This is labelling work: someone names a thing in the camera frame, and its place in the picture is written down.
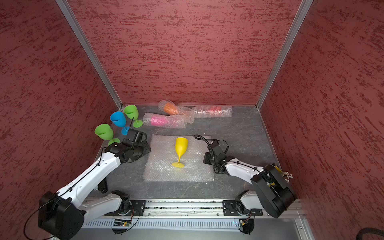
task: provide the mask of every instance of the enclosure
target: enclosure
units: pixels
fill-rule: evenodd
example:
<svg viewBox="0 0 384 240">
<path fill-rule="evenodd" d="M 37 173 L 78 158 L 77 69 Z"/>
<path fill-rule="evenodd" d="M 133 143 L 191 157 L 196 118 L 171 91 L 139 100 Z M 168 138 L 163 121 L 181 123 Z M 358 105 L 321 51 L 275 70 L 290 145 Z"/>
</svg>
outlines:
<svg viewBox="0 0 384 240">
<path fill-rule="evenodd" d="M 114 137 L 124 138 L 110 120 L 113 112 L 134 104 L 139 119 L 165 115 L 157 105 L 166 99 L 184 108 L 229 105 L 232 117 L 196 118 L 184 129 L 133 127 L 149 143 L 157 135 L 211 136 L 226 140 L 228 154 L 245 163 L 273 163 L 292 174 L 298 200 L 281 219 L 257 218 L 259 237 L 278 228 L 279 239 L 354 239 L 364 227 L 383 229 L 383 5 L 3 1 L 2 238 L 25 239 L 23 225 L 41 196 L 99 157 L 108 141 L 95 134 L 98 125 L 109 124 Z M 87 199 L 121 190 L 133 199 L 214 204 L 252 188 L 225 174 L 212 181 L 147 181 L 149 157 L 122 164 L 107 176 L 108 192 L 94 190 Z M 139 238 L 139 229 L 131 236 Z M 26 231 L 34 239 L 49 237 L 37 227 L 37 214 Z"/>
</svg>

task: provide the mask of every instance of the orange glass in bubble wrap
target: orange glass in bubble wrap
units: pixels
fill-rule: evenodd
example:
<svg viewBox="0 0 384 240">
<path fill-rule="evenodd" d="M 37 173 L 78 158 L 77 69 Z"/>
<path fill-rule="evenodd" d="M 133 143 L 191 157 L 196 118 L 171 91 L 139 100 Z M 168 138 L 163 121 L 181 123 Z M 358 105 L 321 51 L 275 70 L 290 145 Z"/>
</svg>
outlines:
<svg viewBox="0 0 384 240">
<path fill-rule="evenodd" d="M 167 103 L 164 106 L 164 112 L 171 114 L 171 115 L 176 115 L 179 114 L 179 109 L 172 103 Z"/>
</svg>

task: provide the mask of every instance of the ventilation grille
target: ventilation grille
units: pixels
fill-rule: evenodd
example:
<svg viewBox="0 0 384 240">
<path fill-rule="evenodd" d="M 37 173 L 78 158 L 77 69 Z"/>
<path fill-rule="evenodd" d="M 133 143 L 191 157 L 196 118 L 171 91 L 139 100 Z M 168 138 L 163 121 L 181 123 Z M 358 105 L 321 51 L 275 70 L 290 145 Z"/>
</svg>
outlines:
<svg viewBox="0 0 384 240">
<path fill-rule="evenodd" d="M 102 219 L 96 218 L 87 224 L 84 224 L 82 228 L 112 228 L 114 219 Z"/>
<path fill-rule="evenodd" d="M 112 226 L 114 219 L 97 218 L 85 224 L 83 228 L 124 228 Z M 162 228 L 179 230 L 233 230 L 238 231 L 240 226 L 238 219 L 139 219 L 134 228 Z"/>
</svg>

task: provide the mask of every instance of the red wall panel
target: red wall panel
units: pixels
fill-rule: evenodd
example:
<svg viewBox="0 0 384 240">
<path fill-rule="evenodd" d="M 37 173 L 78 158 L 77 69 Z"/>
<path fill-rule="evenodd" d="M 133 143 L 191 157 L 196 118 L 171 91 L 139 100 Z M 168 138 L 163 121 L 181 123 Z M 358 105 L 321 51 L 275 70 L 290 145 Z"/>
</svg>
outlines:
<svg viewBox="0 0 384 240">
<path fill-rule="evenodd" d="M 384 229 L 384 4 L 312 4 L 261 113 L 317 240 Z"/>
<path fill-rule="evenodd" d="M 2 1 L 0 16 L 0 236 L 14 240 L 42 194 L 91 164 L 116 105 L 55 1 Z"/>
<path fill-rule="evenodd" d="M 255 104 L 301 0 L 69 0 L 124 104 Z"/>
</svg>

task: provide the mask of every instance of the bubble wrap sheet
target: bubble wrap sheet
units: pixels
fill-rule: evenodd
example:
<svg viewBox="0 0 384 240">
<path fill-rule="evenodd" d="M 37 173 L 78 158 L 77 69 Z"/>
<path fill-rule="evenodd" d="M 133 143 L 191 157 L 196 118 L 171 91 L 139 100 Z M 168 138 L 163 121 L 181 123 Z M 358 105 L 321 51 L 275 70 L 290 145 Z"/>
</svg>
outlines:
<svg viewBox="0 0 384 240">
<path fill-rule="evenodd" d="M 173 167 L 179 157 L 175 151 L 176 138 L 188 139 L 187 151 L 181 156 L 183 168 Z M 209 182 L 214 180 L 211 165 L 203 163 L 207 144 L 193 136 L 160 136 L 152 135 L 151 150 L 144 170 L 145 181 L 156 182 Z"/>
<path fill-rule="evenodd" d="M 201 105 L 193 107 L 195 118 L 230 118 L 232 106 L 225 105 Z"/>
<path fill-rule="evenodd" d="M 184 115 L 187 117 L 186 118 L 187 123 L 193 123 L 195 121 L 195 117 L 194 117 L 195 113 L 193 112 L 192 109 L 181 108 L 180 106 L 176 106 L 170 100 L 161 100 L 158 103 L 157 108 L 160 111 L 166 112 L 170 115 L 177 115 L 177 114 Z"/>
<path fill-rule="evenodd" d="M 146 126 L 167 127 L 167 128 L 186 128 L 186 116 L 171 115 L 164 116 L 155 113 L 145 113 L 143 124 Z"/>
</svg>

